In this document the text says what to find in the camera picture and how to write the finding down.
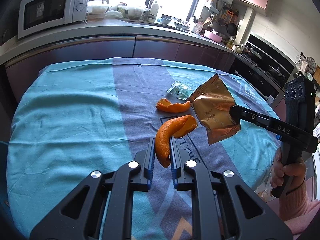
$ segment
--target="frying pan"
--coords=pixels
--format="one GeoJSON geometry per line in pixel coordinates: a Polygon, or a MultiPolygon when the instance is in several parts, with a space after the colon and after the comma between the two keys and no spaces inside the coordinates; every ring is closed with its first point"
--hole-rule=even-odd
{"type": "Polygon", "coordinates": [[[234,23],[227,24],[227,33],[232,37],[236,36],[237,35],[237,25],[235,25],[234,23]]]}

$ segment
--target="pot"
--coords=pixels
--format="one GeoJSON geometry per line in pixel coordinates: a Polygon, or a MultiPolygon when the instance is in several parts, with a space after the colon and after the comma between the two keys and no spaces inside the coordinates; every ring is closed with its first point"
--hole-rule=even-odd
{"type": "Polygon", "coordinates": [[[285,80],[285,76],[276,68],[269,65],[268,72],[279,82],[283,82],[285,80]]]}
{"type": "Polygon", "coordinates": [[[245,54],[253,62],[257,63],[258,65],[261,65],[262,57],[260,56],[260,54],[258,52],[255,52],[253,49],[245,47],[242,54],[245,54]]]}
{"type": "Polygon", "coordinates": [[[227,35],[223,34],[223,33],[217,33],[218,36],[220,36],[222,39],[224,39],[225,41],[228,41],[229,38],[227,35]]]}

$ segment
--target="dark cabinet door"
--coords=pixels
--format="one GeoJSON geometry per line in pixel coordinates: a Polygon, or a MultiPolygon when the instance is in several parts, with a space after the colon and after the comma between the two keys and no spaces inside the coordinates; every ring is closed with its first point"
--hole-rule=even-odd
{"type": "Polygon", "coordinates": [[[133,57],[158,58],[174,61],[179,44],[163,41],[136,41],[133,57]]]}
{"type": "Polygon", "coordinates": [[[233,63],[233,60],[231,61],[230,59],[234,59],[234,56],[231,53],[220,51],[214,68],[228,72],[233,63]]]}
{"type": "Polygon", "coordinates": [[[219,56],[219,50],[214,48],[205,48],[199,61],[199,65],[217,68],[216,61],[219,56]]]}
{"type": "Polygon", "coordinates": [[[199,62],[203,51],[204,48],[200,46],[180,44],[175,61],[195,65],[202,65],[199,62]]]}
{"type": "Polygon", "coordinates": [[[44,67],[60,62],[132,57],[134,40],[100,41],[53,49],[22,60],[6,69],[13,94],[18,102],[44,67]]]}

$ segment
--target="bottle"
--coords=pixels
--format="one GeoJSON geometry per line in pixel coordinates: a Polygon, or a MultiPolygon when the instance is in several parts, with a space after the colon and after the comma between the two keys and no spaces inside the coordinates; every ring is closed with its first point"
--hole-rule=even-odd
{"type": "Polygon", "coordinates": [[[149,18],[148,22],[155,22],[156,16],[158,14],[158,10],[159,10],[159,5],[158,5],[157,1],[155,1],[155,3],[151,6],[151,9],[150,9],[150,13],[152,15],[154,15],[154,17],[153,17],[153,19],[149,18]]]}
{"type": "Polygon", "coordinates": [[[160,5],[160,8],[158,10],[157,16],[156,16],[156,22],[161,23],[161,18],[162,18],[162,5],[160,5]]]}
{"type": "Polygon", "coordinates": [[[229,40],[228,43],[227,43],[227,47],[228,47],[229,49],[232,49],[232,46],[233,46],[234,43],[235,43],[235,39],[232,38],[232,37],[230,37],[230,40],[229,40]]]}

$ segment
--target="orange peel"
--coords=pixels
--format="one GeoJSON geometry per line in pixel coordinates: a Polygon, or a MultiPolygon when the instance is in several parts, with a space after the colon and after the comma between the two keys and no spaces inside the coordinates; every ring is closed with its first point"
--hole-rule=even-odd
{"type": "Polygon", "coordinates": [[[168,99],[161,98],[157,102],[156,108],[164,112],[181,113],[181,112],[187,111],[190,108],[190,102],[187,101],[184,104],[181,104],[181,103],[172,104],[168,99]]]}
{"type": "Polygon", "coordinates": [[[170,165],[170,137],[183,137],[197,127],[196,119],[188,114],[170,119],[159,128],[155,138],[155,150],[157,159],[163,167],[167,168],[170,165]]]}

